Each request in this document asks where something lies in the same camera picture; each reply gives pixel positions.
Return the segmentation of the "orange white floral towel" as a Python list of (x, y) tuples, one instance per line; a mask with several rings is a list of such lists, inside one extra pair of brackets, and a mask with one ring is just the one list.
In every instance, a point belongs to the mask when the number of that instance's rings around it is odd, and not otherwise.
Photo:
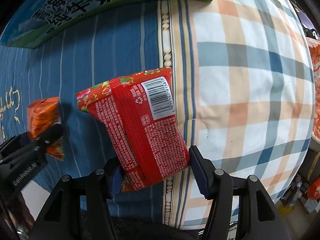
[(306, 38), (310, 55), (312, 59), (312, 65), (313, 65), (313, 77), (314, 77), (314, 83), (315, 83), (315, 115), (314, 115), (314, 121), (313, 121), (313, 129), (312, 129), (312, 138), (319, 143), (319, 129), (320, 129), (320, 70), (319, 70), (319, 64), (320, 64), (320, 45), (319, 41), (315, 40), (313, 38)]

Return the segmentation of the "blue striped bed cover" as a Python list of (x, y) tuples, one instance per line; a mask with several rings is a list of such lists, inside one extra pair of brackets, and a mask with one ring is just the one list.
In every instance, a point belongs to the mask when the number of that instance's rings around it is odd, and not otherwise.
[(45, 156), (30, 204), (72, 181), (109, 168), (112, 216), (162, 220), (163, 181), (147, 167), (157, 121), (175, 120), (172, 78), (159, 49), (160, 2), (126, 5), (65, 29), (36, 49), (1, 46), (1, 137), (31, 131), (31, 104), (54, 100), (64, 157)]

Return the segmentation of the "plaid checked bed cover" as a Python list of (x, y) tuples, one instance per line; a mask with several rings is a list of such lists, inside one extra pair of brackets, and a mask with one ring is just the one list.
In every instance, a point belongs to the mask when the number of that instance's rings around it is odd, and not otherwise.
[(157, 13), (185, 143), (232, 176), (257, 176), (277, 202), (305, 158), (315, 104), (311, 57), (293, 6), (164, 0)]

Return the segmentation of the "red snack packet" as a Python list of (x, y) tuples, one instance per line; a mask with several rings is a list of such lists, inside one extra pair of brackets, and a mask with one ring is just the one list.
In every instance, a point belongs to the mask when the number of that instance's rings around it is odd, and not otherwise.
[(125, 173), (122, 191), (158, 184), (189, 166), (178, 130), (170, 67), (116, 77), (76, 94), (78, 109), (102, 122)]

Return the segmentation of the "orange snack packet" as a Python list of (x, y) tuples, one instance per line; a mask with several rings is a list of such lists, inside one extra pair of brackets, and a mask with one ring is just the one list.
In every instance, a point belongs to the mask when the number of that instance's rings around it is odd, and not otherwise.
[[(41, 134), (55, 125), (61, 124), (58, 96), (34, 100), (27, 107), (27, 131), (30, 139), (38, 139)], [(58, 160), (64, 159), (63, 128), (56, 129), (53, 141), (49, 141), (47, 154)]]

